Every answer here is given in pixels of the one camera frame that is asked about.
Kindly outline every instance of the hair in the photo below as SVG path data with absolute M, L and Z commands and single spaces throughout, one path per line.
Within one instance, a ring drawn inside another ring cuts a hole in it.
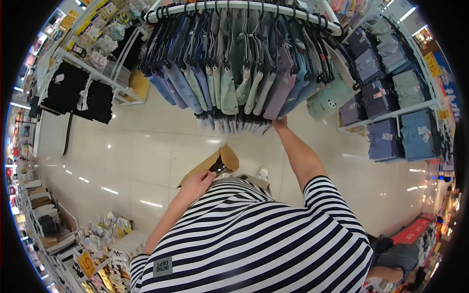
M 420 285 L 424 282 L 426 275 L 427 274 L 424 272 L 424 267 L 419 267 L 415 275 L 415 282 L 413 284 L 408 285 L 407 291 L 416 291 L 417 288 L 420 287 Z

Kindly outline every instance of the white sneaker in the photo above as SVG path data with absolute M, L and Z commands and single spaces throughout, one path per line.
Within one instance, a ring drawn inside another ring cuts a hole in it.
M 259 174 L 257 174 L 257 177 L 259 179 L 267 181 L 267 179 L 269 178 L 269 169 L 267 169 L 267 167 L 261 167 L 259 170 Z

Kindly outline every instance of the panda print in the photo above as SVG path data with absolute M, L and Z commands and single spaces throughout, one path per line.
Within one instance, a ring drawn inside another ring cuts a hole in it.
M 337 106 L 336 103 L 334 103 L 334 102 L 331 101 L 331 100 L 327 100 L 327 101 L 329 102 L 329 107 L 331 107 L 332 109 L 335 109 L 335 108 L 336 108 L 336 106 Z

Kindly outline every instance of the person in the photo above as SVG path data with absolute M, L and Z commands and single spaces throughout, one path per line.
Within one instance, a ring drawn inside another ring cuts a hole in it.
M 304 207 L 273 200 L 249 178 L 195 174 L 131 260 L 132 293 L 361 289 L 373 253 L 366 232 L 287 118 L 272 125 Z
M 378 277 L 392 283 L 404 283 L 413 287 L 425 277 L 423 268 L 418 266 L 418 248 L 413 244 L 396 243 L 379 235 L 367 235 L 373 249 L 373 258 L 367 278 Z

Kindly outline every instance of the yellow price tag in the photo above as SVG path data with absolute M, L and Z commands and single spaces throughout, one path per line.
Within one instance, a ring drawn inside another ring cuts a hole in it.
M 449 118 L 449 111 L 448 110 L 441 110 L 438 111 L 438 119 L 444 120 Z
M 78 13 L 76 11 L 70 10 L 70 12 L 60 22 L 59 28 L 65 32 L 68 31 L 77 16 Z
M 83 274 L 88 280 L 97 271 L 96 266 L 94 265 L 94 261 L 91 259 L 89 251 L 83 252 L 76 260 L 76 263 L 80 266 L 80 269 L 82 269 Z
M 435 59 L 435 56 L 433 56 L 433 53 L 430 52 L 425 55 L 425 62 L 427 62 L 428 68 L 430 69 L 432 77 L 437 77 L 440 76 L 441 70 L 439 69 L 439 65 L 437 63 L 437 60 Z

